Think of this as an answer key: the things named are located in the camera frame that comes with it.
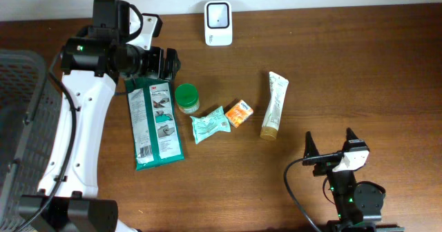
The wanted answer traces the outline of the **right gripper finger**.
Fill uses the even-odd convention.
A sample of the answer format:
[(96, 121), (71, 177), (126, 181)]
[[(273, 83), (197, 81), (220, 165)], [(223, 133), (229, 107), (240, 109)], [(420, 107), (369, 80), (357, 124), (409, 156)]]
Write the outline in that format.
[(311, 132), (308, 131), (305, 134), (305, 152), (304, 152), (303, 157), (309, 158), (309, 157), (316, 157), (316, 156), (319, 156), (319, 152), (318, 152), (318, 149), (316, 148), (313, 137), (311, 136)]
[(351, 128), (346, 129), (346, 140), (352, 141), (352, 140), (359, 140), (359, 138), (356, 136), (356, 134), (353, 132)]

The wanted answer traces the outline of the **green lid jar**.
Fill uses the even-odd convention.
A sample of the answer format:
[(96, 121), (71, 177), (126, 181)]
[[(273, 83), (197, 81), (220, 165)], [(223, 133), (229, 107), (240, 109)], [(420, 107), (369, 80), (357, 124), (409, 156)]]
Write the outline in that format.
[(192, 114), (200, 107), (197, 88), (193, 84), (181, 84), (175, 89), (178, 108), (185, 114)]

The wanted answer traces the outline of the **teal wipes pouch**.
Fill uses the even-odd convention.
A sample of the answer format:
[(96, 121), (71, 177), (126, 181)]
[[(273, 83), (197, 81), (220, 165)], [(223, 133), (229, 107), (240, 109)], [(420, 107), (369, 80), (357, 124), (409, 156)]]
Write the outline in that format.
[(191, 116), (193, 136), (196, 144), (204, 141), (217, 132), (231, 132), (231, 125), (222, 106), (204, 117)]

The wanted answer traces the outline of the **white cream tube gold cap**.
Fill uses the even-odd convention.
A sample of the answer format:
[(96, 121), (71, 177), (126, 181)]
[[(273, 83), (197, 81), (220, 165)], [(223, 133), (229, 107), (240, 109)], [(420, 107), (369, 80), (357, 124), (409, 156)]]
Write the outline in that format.
[(260, 131), (263, 139), (272, 141), (277, 138), (288, 85), (288, 79), (269, 72), (270, 100)]

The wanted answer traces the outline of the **green white 3M packet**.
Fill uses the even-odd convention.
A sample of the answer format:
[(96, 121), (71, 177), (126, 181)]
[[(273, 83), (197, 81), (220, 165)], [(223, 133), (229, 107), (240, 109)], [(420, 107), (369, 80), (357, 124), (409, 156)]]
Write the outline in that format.
[(184, 160), (171, 83), (137, 78), (124, 82), (131, 116), (136, 170)]

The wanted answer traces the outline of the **orange tissue pack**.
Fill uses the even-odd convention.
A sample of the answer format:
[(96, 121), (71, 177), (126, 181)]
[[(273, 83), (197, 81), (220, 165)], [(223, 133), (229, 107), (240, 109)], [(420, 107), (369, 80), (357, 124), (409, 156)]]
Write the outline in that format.
[(229, 123), (237, 128), (253, 114), (253, 109), (243, 99), (225, 113)]

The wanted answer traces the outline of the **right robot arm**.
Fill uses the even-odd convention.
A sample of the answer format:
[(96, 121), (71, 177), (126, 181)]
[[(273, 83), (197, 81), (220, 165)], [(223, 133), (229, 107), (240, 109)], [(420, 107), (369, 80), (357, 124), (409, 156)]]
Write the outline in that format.
[(352, 129), (346, 130), (341, 150), (321, 155), (310, 132), (305, 135), (303, 165), (313, 166), (313, 176), (325, 176), (338, 219), (328, 221), (328, 231), (404, 231), (398, 225), (383, 225), (381, 210), (386, 190), (373, 182), (360, 181), (355, 172), (365, 166), (370, 150)]

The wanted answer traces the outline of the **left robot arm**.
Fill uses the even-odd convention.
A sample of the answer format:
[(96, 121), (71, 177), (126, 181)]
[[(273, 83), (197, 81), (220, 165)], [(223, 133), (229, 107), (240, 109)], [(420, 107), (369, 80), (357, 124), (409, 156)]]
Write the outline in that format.
[(21, 229), (127, 231), (114, 200), (97, 198), (97, 163), (106, 113), (119, 78), (172, 81), (174, 49), (152, 45), (162, 20), (122, 0), (94, 0), (93, 22), (54, 58), (63, 73), (61, 110), (52, 153), (37, 193), (23, 195)]

